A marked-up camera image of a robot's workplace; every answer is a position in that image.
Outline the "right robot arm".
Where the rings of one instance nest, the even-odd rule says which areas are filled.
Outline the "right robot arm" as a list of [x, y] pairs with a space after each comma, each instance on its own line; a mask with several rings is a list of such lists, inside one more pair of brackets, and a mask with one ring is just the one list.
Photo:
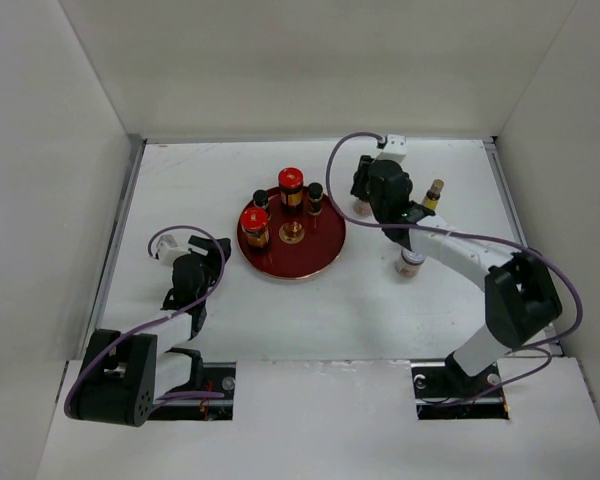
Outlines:
[[370, 204], [383, 233], [461, 274], [484, 293], [484, 325], [445, 359], [446, 388], [467, 395], [491, 364], [557, 319], [562, 304], [538, 257], [494, 240], [451, 235], [451, 226], [440, 215], [410, 199], [411, 190], [412, 181], [398, 163], [360, 158], [351, 194]]

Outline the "black cap pepper jar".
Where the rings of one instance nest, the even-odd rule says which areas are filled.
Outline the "black cap pepper jar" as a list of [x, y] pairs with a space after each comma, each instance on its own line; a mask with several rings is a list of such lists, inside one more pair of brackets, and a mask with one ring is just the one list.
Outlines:
[[256, 190], [252, 195], [252, 203], [254, 207], [261, 208], [266, 212], [269, 211], [269, 194], [264, 189]]

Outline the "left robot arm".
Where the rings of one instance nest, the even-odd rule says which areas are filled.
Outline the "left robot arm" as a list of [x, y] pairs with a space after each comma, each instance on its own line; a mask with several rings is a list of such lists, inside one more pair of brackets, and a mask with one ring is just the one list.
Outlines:
[[205, 367], [201, 354], [184, 346], [202, 330], [207, 298], [231, 256], [230, 240], [193, 235], [180, 248], [164, 235], [150, 251], [171, 268], [161, 309], [156, 319], [126, 333], [92, 333], [64, 401], [70, 419], [139, 427], [169, 404], [197, 401], [207, 416], [213, 402], [231, 398], [231, 390]]

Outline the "yellow label gold cap bottle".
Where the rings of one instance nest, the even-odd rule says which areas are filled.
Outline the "yellow label gold cap bottle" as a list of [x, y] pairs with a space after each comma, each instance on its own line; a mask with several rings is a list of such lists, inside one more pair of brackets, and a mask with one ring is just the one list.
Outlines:
[[435, 179], [429, 189], [426, 191], [421, 204], [430, 209], [435, 210], [441, 197], [441, 192], [444, 188], [442, 179]]

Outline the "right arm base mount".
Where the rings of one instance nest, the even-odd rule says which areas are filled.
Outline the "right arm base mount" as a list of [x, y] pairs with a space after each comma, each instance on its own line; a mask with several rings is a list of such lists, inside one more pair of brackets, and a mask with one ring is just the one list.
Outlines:
[[442, 361], [411, 363], [416, 415], [419, 420], [508, 420], [509, 412], [496, 364], [471, 380], [454, 385]]

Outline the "short red lid chili jar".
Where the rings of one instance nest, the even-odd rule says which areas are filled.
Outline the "short red lid chili jar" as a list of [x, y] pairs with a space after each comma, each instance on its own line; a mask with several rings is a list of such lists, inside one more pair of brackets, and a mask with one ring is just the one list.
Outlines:
[[247, 243], [255, 249], [266, 249], [269, 245], [269, 216], [261, 207], [249, 207], [240, 216], [240, 227]]

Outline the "grey lid sauce jar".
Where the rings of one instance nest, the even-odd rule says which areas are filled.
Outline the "grey lid sauce jar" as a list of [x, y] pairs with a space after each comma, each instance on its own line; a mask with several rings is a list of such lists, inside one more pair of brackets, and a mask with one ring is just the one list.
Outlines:
[[424, 255], [415, 253], [407, 248], [402, 248], [394, 266], [399, 275], [406, 278], [413, 278], [418, 274], [425, 261], [426, 257]]

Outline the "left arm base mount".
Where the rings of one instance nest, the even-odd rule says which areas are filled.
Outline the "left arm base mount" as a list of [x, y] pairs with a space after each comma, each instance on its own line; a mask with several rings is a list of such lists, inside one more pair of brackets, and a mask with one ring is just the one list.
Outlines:
[[149, 419], [231, 421], [236, 377], [235, 363], [199, 363], [191, 382], [158, 397]]

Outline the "small black cap spice jar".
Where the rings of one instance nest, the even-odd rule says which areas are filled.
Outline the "small black cap spice jar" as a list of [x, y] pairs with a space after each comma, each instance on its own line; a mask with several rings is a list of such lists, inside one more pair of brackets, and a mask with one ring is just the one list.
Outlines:
[[323, 186], [318, 182], [312, 182], [307, 187], [308, 213], [317, 216], [322, 212], [322, 199], [324, 196]]

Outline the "tall red lid chili jar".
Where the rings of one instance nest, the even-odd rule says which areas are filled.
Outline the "tall red lid chili jar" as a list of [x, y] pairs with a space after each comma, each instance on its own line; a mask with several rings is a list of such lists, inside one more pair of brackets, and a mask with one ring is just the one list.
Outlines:
[[280, 201], [283, 209], [289, 214], [297, 214], [302, 210], [304, 176], [296, 167], [283, 168], [278, 174]]

